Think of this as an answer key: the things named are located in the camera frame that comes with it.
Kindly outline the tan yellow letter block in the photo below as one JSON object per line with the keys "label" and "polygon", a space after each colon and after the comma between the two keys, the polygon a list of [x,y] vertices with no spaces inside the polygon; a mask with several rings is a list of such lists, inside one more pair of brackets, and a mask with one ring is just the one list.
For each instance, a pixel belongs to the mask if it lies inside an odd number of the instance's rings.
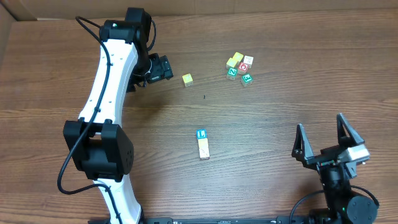
{"label": "tan yellow letter block", "polygon": [[208,139],[207,138],[198,139],[198,147],[203,150],[208,149],[209,147]]}

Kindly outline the blue picture block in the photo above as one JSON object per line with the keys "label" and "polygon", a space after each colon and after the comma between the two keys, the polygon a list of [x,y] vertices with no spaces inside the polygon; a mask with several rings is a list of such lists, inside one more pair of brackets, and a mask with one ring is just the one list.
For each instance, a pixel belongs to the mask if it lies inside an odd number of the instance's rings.
{"label": "blue picture block", "polygon": [[206,139],[207,133],[205,129],[197,129],[196,131],[197,139]]}

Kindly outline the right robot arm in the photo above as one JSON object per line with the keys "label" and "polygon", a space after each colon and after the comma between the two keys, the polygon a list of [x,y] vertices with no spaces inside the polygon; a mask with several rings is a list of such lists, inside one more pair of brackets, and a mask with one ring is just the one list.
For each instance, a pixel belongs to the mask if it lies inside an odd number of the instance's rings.
{"label": "right robot arm", "polygon": [[368,190],[350,184],[357,176],[357,166],[370,159],[364,139],[343,114],[336,115],[338,144],[314,155],[304,126],[297,125],[292,157],[304,168],[315,170],[323,189],[301,198],[292,208],[289,223],[295,223],[297,207],[308,198],[324,194],[327,208],[313,209],[300,219],[303,223],[373,223],[380,206]]}

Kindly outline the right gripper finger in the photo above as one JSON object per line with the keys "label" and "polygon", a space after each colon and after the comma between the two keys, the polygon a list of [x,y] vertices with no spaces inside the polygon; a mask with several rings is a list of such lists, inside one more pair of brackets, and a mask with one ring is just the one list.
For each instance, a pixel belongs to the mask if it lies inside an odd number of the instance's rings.
{"label": "right gripper finger", "polygon": [[364,139],[350,125],[342,113],[336,115],[338,144],[343,147],[354,147],[364,144]]}
{"label": "right gripper finger", "polygon": [[312,147],[302,123],[297,125],[292,157],[296,158],[297,161],[308,161],[314,157]]}

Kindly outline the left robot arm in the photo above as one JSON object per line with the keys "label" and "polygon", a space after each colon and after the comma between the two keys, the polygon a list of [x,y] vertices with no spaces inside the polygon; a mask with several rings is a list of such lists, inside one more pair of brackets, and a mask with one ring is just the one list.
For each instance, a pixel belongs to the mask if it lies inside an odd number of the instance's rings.
{"label": "left robot arm", "polygon": [[130,180],[134,146],[122,129],[126,94],[136,87],[173,77],[166,56],[150,53],[155,22],[143,8],[130,7],[124,20],[107,20],[93,37],[100,60],[86,105],[76,121],[66,121],[63,136],[69,154],[57,187],[72,195],[98,187],[110,217],[104,223],[144,223]]}

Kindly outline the white drawing block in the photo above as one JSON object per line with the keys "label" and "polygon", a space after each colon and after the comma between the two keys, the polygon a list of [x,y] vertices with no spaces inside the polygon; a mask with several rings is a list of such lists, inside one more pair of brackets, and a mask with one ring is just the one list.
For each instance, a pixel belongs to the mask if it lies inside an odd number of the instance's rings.
{"label": "white drawing block", "polygon": [[210,158],[210,151],[207,147],[199,148],[199,154],[201,160]]}

